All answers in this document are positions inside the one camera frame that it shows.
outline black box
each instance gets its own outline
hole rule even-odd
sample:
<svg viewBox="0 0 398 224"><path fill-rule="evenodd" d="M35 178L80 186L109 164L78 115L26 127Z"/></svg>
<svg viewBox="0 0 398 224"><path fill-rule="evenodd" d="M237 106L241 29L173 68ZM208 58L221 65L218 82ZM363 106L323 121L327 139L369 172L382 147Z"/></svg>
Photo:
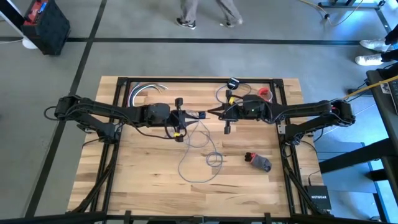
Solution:
<svg viewBox="0 0 398 224"><path fill-rule="evenodd" d="M305 186L311 201L318 205L319 209L331 210L330 198L327 186Z"/></svg>
<svg viewBox="0 0 398 224"><path fill-rule="evenodd" d="M33 0L24 18L22 32L43 54L61 54L70 24L54 0Z"/></svg>

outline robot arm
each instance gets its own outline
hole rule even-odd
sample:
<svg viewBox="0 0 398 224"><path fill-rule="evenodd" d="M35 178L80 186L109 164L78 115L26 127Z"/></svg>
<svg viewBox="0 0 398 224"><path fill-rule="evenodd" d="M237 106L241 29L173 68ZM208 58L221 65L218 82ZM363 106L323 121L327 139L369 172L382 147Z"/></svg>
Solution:
<svg viewBox="0 0 398 224"><path fill-rule="evenodd" d="M84 131L96 131L100 141L107 143L115 143L119 139L119 129L122 124L133 126L137 130L143 126L148 128L165 127L167 137L151 136L138 131L146 136L175 139L178 142L182 142L183 137L187 134L186 127L197 122L186 122L185 119L206 118L206 113L204 111L199 112L198 117L187 114L186 111L181 110L182 104L182 98L177 98L175 100L177 109L173 111L170 111L170 106L165 103L123 108L96 102L89 98L65 96L59 99L54 115L60 121L76 121L79 123L78 127ZM103 123L94 118L91 114L118 119L120 120L120 124ZM174 127L175 136L169 134L167 127ZM179 134L182 129L185 130L184 134Z"/></svg>
<svg viewBox="0 0 398 224"><path fill-rule="evenodd" d="M299 144L307 133L312 133L328 126L347 127L355 123L351 105L343 100L325 100L318 103L284 106L265 101L257 95L240 97L227 91L226 97L228 103L223 103L218 108L208 110L209 113L217 115L219 120L226 121L225 134L230 133L230 122L236 122L240 119L255 119L273 124L285 118L317 116L317 118L302 124L279 125L279 133L285 134L286 143Z"/></svg>

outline gray floor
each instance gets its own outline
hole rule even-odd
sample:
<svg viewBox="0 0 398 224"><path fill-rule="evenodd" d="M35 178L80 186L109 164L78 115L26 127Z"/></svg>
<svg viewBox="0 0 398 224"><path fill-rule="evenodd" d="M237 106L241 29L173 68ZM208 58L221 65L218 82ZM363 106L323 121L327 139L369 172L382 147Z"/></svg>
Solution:
<svg viewBox="0 0 398 224"><path fill-rule="evenodd" d="M30 1L14 2L25 11ZM88 37L100 2L57 0L71 22L71 37ZM202 1L198 28L191 31L174 24L179 14L178 0L108 0L96 36L361 40L386 34L374 10L359 10L339 27L331 28L315 9L296 0L235 2L244 17L243 26L221 27L223 17L215 2ZM390 5L383 10L390 22L388 15L394 15L396 10ZM329 11L334 21L350 13L344 9ZM16 35L5 22L0 22L0 36ZM84 47L84 43L69 42L61 56L50 57L24 49L20 43L0 44L0 219L24 214L55 127L54 122L42 116L42 111L68 94ZM94 43L78 94L94 97L102 75L273 77L299 78L305 101L313 102L341 97L347 88L362 84L365 72L377 67L356 65L353 59L360 54L372 52L360 46L330 45ZM359 112L372 104L372 99L360 98L353 102L353 108ZM324 138L370 144L385 137L375 106L361 112L357 120L349 128L326 130L330 132ZM84 134L74 123L68 123L37 215L65 211L83 141ZM347 197L336 193L336 198L372 204L361 195ZM336 203L333 214L362 219L374 215L374 209L366 207L360 215L347 215L344 206L351 204Z"/></svg>

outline gray pants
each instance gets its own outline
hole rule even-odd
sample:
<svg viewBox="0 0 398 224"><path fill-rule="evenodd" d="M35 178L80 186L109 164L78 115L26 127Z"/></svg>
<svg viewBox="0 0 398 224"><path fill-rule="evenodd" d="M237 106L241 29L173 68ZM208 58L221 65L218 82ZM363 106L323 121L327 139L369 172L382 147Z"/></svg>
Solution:
<svg viewBox="0 0 398 224"><path fill-rule="evenodd" d="M197 19L197 7L199 0L181 0L181 19L191 24ZM225 19L232 24L242 19L238 9L234 5L233 0L216 0L225 15Z"/></svg>

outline wooden tabletop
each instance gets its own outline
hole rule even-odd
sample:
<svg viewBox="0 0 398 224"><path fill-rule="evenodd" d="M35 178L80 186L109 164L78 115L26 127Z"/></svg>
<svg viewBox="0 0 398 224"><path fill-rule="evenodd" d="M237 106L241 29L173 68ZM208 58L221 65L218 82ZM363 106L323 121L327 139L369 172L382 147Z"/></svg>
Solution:
<svg viewBox="0 0 398 224"><path fill-rule="evenodd" d="M102 77L96 101L111 104L118 77ZM215 99L220 83L162 83L169 89L144 90L137 96L137 105L169 103L174 108L174 99L183 98L183 110L208 110L220 104ZM285 94L289 105L303 103L298 79L284 79ZM252 94L268 87L250 84ZM235 95L244 95L247 88L239 88ZM225 99L221 90L220 99ZM203 124L211 132L211 138L223 154L223 166L211 181L198 184L183 180L177 171L178 163L187 150L187 145L173 140L149 138L140 135L133 127L125 126L119 148L118 160L112 186L108 214L123 215L131 210L134 215L203 215L217 217L261 217L270 212L272 217L289 217L284 175L282 172L276 125L264 122L241 120L232 124L231 134L224 134L224 122L207 114ZM302 123L306 118L292 119ZM195 124L188 127L191 132ZM164 128L141 128L148 134L165 136ZM198 125L198 131L204 127ZM96 139L88 134L86 141ZM304 137L312 143L312 138ZM191 137L191 144L200 145L206 137L199 132ZM68 210L75 208L95 184L103 144L94 142L85 146L76 173ZM201 148L191 148L181 165L181 173L188 180L201 181L212 177L218 168L207 166L206 155L213 151L209 143ZM272 170L252 167L244 161L246 152L256 152L272 162ZM306 144L297 146L297 157L303 183L308 175L319 170L315 151ZM313 185L321 185L320 173L311 176ZM295 207L298 212L297 189L292 184ZM98 209L103 201L104 188L99 197Z"/></svg>

